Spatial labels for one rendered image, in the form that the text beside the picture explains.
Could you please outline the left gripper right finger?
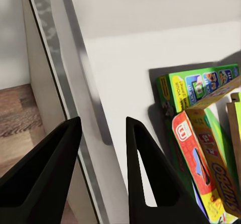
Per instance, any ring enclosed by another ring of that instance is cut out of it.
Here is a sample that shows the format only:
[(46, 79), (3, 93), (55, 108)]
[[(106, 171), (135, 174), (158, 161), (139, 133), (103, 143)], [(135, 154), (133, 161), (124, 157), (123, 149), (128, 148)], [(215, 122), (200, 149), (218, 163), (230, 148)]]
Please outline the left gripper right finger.
[[(146, 126), (126, 118), (130, 224), (210, 224)], [(145, 202), (138, 150), (157, 204)]]

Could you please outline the toy box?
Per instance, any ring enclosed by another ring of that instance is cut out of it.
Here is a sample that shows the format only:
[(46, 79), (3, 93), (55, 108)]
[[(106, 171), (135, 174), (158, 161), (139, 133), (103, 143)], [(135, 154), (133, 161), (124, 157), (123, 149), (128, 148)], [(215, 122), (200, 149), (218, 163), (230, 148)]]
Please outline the toy box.
[[(173, 168), (156, 78), (238, 64), (241, 0), (51, 0), (61, 58), (110, 224), (130, 224), (126, 118)], [(157, 207), (139, 150), (145, 202)], [(241, 218), (234, 221), (241, 224)]]

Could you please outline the jigsaw puzzle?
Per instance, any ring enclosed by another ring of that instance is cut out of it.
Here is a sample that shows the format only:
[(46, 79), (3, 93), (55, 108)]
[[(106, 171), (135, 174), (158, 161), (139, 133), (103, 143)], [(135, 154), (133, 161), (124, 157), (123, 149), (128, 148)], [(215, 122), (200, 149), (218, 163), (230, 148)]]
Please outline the jigsaw puzzle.
[(229, 125), (238, 171), (238, 184), (241, 191), (241, 91), (231, 93), (231, 101), (226, 102)]

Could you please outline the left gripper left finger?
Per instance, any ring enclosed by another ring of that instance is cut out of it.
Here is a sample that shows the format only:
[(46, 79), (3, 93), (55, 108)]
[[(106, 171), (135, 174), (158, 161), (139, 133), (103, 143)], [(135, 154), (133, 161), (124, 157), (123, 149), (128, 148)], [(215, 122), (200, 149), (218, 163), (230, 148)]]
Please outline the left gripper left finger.
[(0, 178), (0, 224), (61, 224), (82, 133), (61, 123)]

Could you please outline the board game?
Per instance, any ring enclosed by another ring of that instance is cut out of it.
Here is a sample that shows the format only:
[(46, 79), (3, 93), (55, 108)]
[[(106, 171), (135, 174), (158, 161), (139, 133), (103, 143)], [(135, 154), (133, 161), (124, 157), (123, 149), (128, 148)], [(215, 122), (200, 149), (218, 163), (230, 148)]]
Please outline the board game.
[[(241, 91), (241, 75), (184, 109), (172, 120), (177, 139), (209, 220), (224, 212), (241, 218), (241, 191), (226, 102)], [(196, 148), (208, 177), (196, 172)]]
[[(222, 65), (204, 69), (174, 72), (161, 75), (156, 78), (161, 107), (165, 119), (175, 171), (195, 199), (196, 203), (202, 209), (209, 220), (206, 209), (203, 205), (193, 177), (189, 171), (182, 151), (177, 143), (177, 139), (171, 128), (172, 120), (184, 109), (209, 95), (216, 89), (222, 87), (234, 78), (240, 76), (238, 64)], [(202, 166), (201, 160), (196, 148), (193, 149), (193, 156), (196, 160), (196, 172), (201, 174), (205, 183), (208, 183), (208, 177)], [(210, 224), (234, 224), (237, 217), (224, 212), (221, 217)]]

